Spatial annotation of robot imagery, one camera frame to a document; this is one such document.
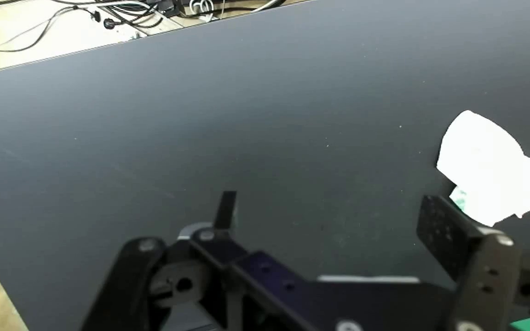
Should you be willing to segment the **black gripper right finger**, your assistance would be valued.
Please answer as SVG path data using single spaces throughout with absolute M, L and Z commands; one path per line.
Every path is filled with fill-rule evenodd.
M 417 234 L 455 282 L 446 331 L 505 331 L 520 280 L 520 251 L 503 234 L 483 234 L 453 203 L 426 196 Z

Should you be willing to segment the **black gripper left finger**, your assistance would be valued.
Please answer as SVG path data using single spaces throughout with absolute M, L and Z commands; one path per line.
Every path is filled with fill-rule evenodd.
M 290 331 L 284 321 L 242 293 L 242 278 L 192 240 L 126 243 L 82 331 L 161 331 L 176 308 L 198 304 L 227 331 Z

